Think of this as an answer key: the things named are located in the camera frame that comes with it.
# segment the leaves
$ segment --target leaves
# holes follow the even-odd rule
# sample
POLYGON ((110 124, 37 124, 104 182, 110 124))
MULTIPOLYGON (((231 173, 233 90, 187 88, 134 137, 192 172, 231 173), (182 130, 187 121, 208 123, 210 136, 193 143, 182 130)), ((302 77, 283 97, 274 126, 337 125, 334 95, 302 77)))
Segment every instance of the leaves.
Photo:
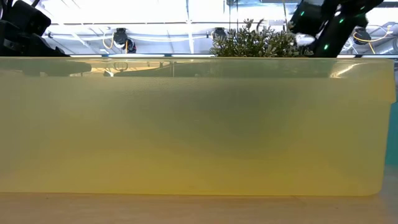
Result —
POLYGON ((226 37, 213 39, 210 52, 217 57, 305 57, 312 52, 306 47, 298 47, 294 35, 290 32, 276 32, 271 27, 260 26, 251 30, 253 19, 246 19, 245 25, 238 31, 230 29, 226 37))

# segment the translucent plastic container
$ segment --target translucent plastic container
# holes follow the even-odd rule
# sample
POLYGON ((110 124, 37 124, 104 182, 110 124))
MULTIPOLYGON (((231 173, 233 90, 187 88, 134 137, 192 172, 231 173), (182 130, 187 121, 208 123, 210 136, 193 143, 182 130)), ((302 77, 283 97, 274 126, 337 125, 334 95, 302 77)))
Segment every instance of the translucent plastic container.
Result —
POLYGON ((2 58, 0 192, 375 194, 392 63, 2 58))

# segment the wooden table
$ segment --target wooden table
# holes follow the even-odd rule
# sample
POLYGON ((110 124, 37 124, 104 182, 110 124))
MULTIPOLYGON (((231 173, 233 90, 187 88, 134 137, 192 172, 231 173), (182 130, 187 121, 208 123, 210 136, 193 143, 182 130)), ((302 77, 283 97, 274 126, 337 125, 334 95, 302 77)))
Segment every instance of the wooden table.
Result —
POLYGON ((370 197, 0 194, 0 224, 398 223, 398 167, 370 197))

